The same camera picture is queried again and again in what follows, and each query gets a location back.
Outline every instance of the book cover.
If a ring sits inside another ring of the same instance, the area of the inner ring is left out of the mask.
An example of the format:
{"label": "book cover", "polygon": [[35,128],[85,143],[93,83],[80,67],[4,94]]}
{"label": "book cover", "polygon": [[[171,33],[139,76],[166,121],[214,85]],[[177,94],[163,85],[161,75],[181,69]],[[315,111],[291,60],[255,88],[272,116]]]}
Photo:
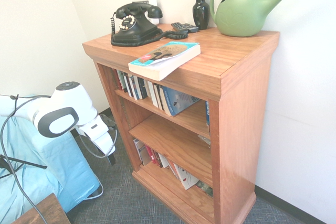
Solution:
{"label": "book cover", "polygon": [[134,139],[134,144],[137,147],[139,158],[143,165],[147,165],[152,158],[149,156],[148,151],[144,143],[140,142],[138,139]]}
{"label": "book cover", "polygon": [[167,102],[170,114],[175,116],[200,99],[181,91],[163,86],[164,98]]}
{"label": "book cover", "polygon": [[130,71],[161,81],[176,68],[201,53],[199,43],[171,41],[128,63]]}
{"label": "book cover", "polygon": [[177,174],[180,178],[180,181],[184,187],[184,189],[188,190],[193,185],[196,185],[198,182],[198,178],[194,177],[190,173],[188,173],[185,169],[182,169],[178,165],[174,164]]}

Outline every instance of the remote control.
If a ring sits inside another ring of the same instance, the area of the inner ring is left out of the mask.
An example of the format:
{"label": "remote control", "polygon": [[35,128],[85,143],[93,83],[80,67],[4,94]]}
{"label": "remote control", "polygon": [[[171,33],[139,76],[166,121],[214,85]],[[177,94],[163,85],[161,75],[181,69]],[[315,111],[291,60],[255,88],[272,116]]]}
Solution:
{"label": "remote control", "polygon": [[180,22],[171,23],[175,31],[180,31],[183,33],[195,33],[198,31],[197,26],[190,25],[188,23],[181,24]]}

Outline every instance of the book spine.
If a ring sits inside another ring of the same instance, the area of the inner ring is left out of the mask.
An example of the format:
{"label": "book spine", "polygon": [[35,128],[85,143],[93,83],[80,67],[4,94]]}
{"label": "book spine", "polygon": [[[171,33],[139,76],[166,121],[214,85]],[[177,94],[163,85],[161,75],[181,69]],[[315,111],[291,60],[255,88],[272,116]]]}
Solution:
{"label": "book spine", "polygon": [[167,101],[165,99],[165,95],[163,92],[163,86],[160,85],[160,97],[161,97],[161,101],[162,101],[162,106],[163,106],[163,110],[164,112],[166,112],[167,115],[171,116],[171,113],[169,111],[168,105],[167,105]]}
{"label": "book spine", "polygon": [[167,166],[169,166],[169,163],[168,163],[167,159],[163,155],[161,155],[160,153],[158,153],[158,155],[161,159],[161,163],[162,163],[163,168],[166,168]]}
{"label": "book spine", "polygon": [[159,154],[153,149],[152,149],[152,152],[154,153],[154,158],[156,159],[157,165],[162,168],[163,165],[162,165]]}
{"label": "book spine", "polygon": [[147,83],[148,83],[149,90],[151,92],[152,102],[153,102],[154,106],[158,108],[159,104],[158,104],[158,101],[156,99],[156,95],[155,95],[155,91],[154,91],[154,85],[150,81],[147,81]]}
{"label": "book spine", "polygon": [[172,161],[170,161],[169,159],[167,159],[167,161],[168,161],[170,170],[172,170],[172,173],[175,175],[175,177],[176,177],[178,180],[180,180],[180,178],[179,178],[178,175],[177,175],[177,171],[176,171],[176,169],[175,169],[174,163],[173,163]]}
{"label": "book spine", "polygon": [[114,79],[116,80],[116,83],[118,85],[118,89],[119,90],[122,90],[122,86],[121,86],[121,83],[120,83],[120,79],[119,79],[119,76],[118,76],[118,72],[116,69],[113,68],[113,73],[114,73]]}
{"label": "book spine", "polygon": [[168,109],[169,109],[170,114],[171,114],[172,116],[175,116],[176,113],[174,112],[173,107],[172,107],[172,104],[171,104],[171,102],[170,102],[169,95],[168,95],[168,92],[167,92],[167,87],[163,87],[163,93],[164,93],[164,98],[165,98],[165,100],[166,100],[166,102],[167,102],[167,107],[168,107]]}
{"label": "book spine", "polygon": [[126,83],[126,88],[127,88],[128,95],[129,95],[130,97],[132,97],[132,96],[133,96],[133,93],[131,92],[130,80],[129,80],[129,78],[128,78],[127,73],[124,73],[124,80],[125,80],[125,83]]}
{"label": "book spine", "polygon": [[205,115],[206,115],[206,125],[210,126],[210,116],[209,116],[209,102],[205,101]]}
{"label": "book spine", "polygon": [[139,81],[139,87],[140,87],[142,99],[145,99],[148,96],[147,95],[147,90],[146,90],[146,85],[145,85],[145,80],[138,77],[138,81]]}
{"label": "book spine", "polygon": [[141,93],[141,89],[140,89],[140,83],[139,83],[139,78],[137,76],[133,76],[134,78],[134,82],[135,82],[135,88],[136,88],[136,92],[139,96],[139,99],[143,99],[142,98],[142,93]]}
{"label": "book spine", "polygon": [[123,91],[127,92],[126,83],[125,83],[125,80],[124,80],[124,75],[122,74],[122,72],[120,70],[117,70],[117,73],[118,73],[119,81],[121,83],[121,87],[122,87]]}
{"label": "book spine", "polygon": [[159,109],[163,110],[162,101],[160,97],[160,87],[158,84],[154,84],[154,91],[157,99],[157,104],[159,105]]}
{"label": "book spine", "polygon": [[158,164],[156,163],[154,154],[152,153],[152,149],[151,149],[149,146],[147,146],[147,145],[145,145],[145,146],[146,146],[146,150],[147,150],[149,156],[150,156],[151,159],[152,159],[153,164],[158,165]]}
{"label": "book spine", "polygon": [[136,89],[137,87],[135,86],[134,76],[130,74],[129,78],[130,78],[130,86],[131,86],[131,89],[132,89],[132,92],[133,92],[133,97],[134,97],[134,99],[138,100],[139,95],[138,95],[138,92],[137,92],[137,89]]}
{"label": "book spine", "polygon": [[139,150],[138,145],[137,145],[137,143],[139,142],[139,140],[138,140],[138,139],[134,139],[133,142],[134,142],[134,144],[135,144],[135,146],[136,146],[136,148],[137,148],[136,151],[138,152],[140,161],[141,161],[141,163],[142,163],[142,165],[143,165],[143,160],[142,160],[142,158],[141,158],[140,150]]}
{"label": "book spine", "polygon": [[147,92],[147,96],[152,99],[152,96],[151,96],[151,92],[149,90],[149,86],[148,86],[148,81],[147,80],[143,80],[144,83],[145,83],[145,88],[146,88],[146,92]]}

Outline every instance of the white robotic arm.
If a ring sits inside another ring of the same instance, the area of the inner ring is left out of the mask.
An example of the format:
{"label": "white robotic arm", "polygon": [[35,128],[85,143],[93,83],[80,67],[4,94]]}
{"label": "white robotic arm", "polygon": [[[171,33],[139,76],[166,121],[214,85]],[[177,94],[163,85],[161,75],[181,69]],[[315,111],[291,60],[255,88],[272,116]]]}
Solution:
{"label": "white robotic arm", "polygon": [[[30,100],[18,98],[16,106]],[[9,116],[15,101],[0,95],[0,115]],[[116,149],[108,127],[93,107],[85,88],[77,82],[65,82],[56,87],[50,98],[39,98],[23,105],[14,116],[30,120],[45,137],[58,137],[76,127],[79,134],[87,136],[105,155]]]}

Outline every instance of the white wall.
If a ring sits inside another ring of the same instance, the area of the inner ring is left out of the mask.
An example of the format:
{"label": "white wall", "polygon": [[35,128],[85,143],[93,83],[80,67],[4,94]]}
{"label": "white wall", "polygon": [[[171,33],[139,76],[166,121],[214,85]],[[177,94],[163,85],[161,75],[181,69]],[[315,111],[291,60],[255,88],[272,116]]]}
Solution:
{"label": "white wall", "polygon": [[[94,39],[110,33],[113,12],[131,1],[73,3]],[[194,3],[158,0],[161,22],[193,24]],[[281,38],[272,59],[257,175],[258,186],[326,223],[336,223],[335,3],[283,0],[267,18],[264,30],[280,31]]]}
{"label": "white wall", "polygon": [[108,108],[71,0],[0,0],[0,94],[49,94],[66,81]]}

